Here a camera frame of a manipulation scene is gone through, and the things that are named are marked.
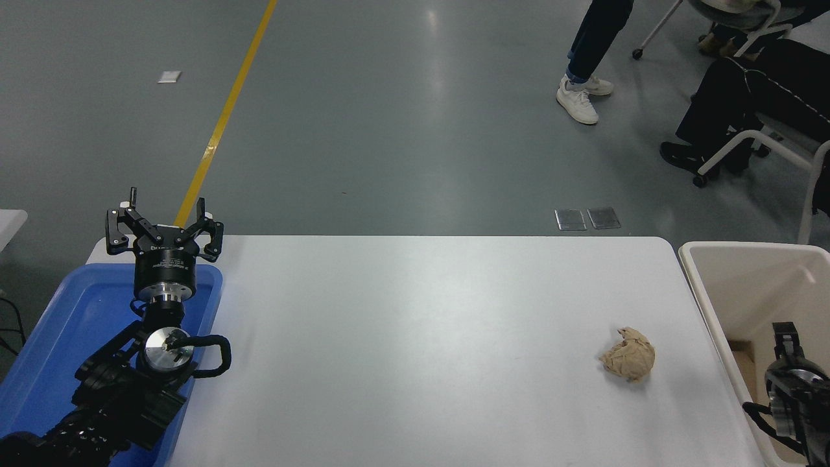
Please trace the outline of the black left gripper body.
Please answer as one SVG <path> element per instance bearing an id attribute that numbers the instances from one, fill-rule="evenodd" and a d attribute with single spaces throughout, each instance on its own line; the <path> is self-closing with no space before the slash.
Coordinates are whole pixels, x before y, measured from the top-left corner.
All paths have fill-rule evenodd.
<path id="1" fill-rule="evenodd" d="M 134 290 L 151 289 L 159 283 L 175 283 L 186 290 L 196 290 L 196 253 L 198 245 L 184 234 L 183 228 L 158 226 L 161 243 L 154 236 L 137 234 L 134 240 L 136 268 Z"/>

